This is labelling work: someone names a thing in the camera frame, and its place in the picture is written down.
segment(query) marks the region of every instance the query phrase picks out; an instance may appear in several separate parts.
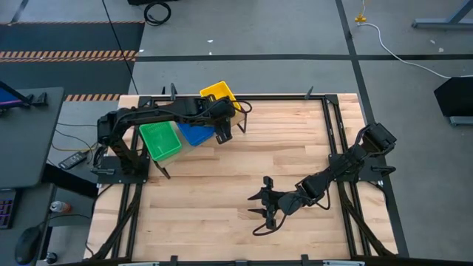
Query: yellow bin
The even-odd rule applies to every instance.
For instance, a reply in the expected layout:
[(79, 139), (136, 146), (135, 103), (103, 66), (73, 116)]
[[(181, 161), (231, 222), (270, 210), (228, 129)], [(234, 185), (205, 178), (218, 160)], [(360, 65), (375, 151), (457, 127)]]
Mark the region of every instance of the yellow bin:
[[(214, 95), (216, 100), (223, 98), (225, 96), (229, 96), (230, 100), (236, 100), (234, 94), (231, 93), (230, 88), (228, 87), (227, 83), (224, 81), (220, 81), (219, 83), (216, 83), (210, 87), (200, 90), (200, 96), (205, 97), (209, 95)], [(234, 102), (234, 106), (238, 110), (242, 109), (242, 107), (237, 102)]]

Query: computer monitor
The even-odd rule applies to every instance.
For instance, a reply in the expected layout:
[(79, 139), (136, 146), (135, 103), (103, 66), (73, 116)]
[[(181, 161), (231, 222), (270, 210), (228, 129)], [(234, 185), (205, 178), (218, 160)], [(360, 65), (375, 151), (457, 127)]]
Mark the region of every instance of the computer monitor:
[(29, 106), (31, 100), (0, 81), (0, 109), (9, 109), (17, 106)]

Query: plastic bin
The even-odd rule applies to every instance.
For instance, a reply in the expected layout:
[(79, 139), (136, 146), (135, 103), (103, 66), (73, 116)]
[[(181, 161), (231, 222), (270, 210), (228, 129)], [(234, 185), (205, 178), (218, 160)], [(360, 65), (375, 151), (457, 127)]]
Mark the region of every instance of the plastic bin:
[(177, 123), (177, 126), (192, 146), (200, 145), (215, 133), (213, 126), (191, 126), (186, 123)]
[(151, 158), (155, 161), (164, 160), (179, 152), (183, 147), (171, 122), (142, 125), (140, 132)]
[[(228, 87), (227, 83), (224, 81), (220, 81), (210, 87), (200, 90), (200, 96), (209, 96), (214, 95), (215, 99), (218, 100), (225, 96), (229, 96), (230, 100), (236, 100), (233, 93), (231, 93), (230, 88)], [(235, 108), (241, 110), (241, 106), (239, 103), (234, 103)]]

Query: wooden tabletop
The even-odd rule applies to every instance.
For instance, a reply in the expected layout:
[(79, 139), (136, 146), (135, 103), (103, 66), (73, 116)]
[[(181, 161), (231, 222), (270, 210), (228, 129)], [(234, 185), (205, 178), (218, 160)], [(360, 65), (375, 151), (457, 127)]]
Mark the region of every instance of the wooden tabletop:
[[(136, 105), (138, 96), (122, 96), (120, 107)], [(364, 126), (356, 94), (338, 99), (349, 145)], [(218, 145), (213, 138), (177, 158), (166, 168), (167, 180), (153, 165), (143, 187), (133, 260), (183, 261), (349, 259), (336, 184), (330, 186), (332, 208), (302, 208), (269, 236), (252, 230), (264, 223), (248, 212), (259, 201), (246, 199), (263, 186), (262, 177), (274, 179), (277, 191), (292, 191), (308, 174), (328, 166), (330, 147), (321, 102), (317, 100), (251, 101), (248, 129), (232, 128), (233, 140)], [(335, 125), (335, 115), (330, 107)], [(125, 139), (131, 139), (128, 132)], [(338, 132), (338, 150), (341, 151)], [(98, 200), (89, 232), (94, 251), (114, 228), (122, 185), (114, 185)], [(376, 236), (396, 252), (383, 194), (366, 183), (358, 184), (364, 218)], [(321, 204), (327, 204), (327, 197)], [(352, 222), (361, 250), (358, 230)], [(124, 231), (120, 254), (126, 247)]]

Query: green bin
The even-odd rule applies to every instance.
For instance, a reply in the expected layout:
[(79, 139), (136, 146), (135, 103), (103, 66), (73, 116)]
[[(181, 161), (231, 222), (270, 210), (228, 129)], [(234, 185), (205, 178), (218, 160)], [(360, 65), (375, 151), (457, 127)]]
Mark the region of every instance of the green bin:
[(155, 161), (169, 158), (183, 147), (171, 126), (171, 122), (142, 125), (140, 126), (140, 132), (151, 158)]

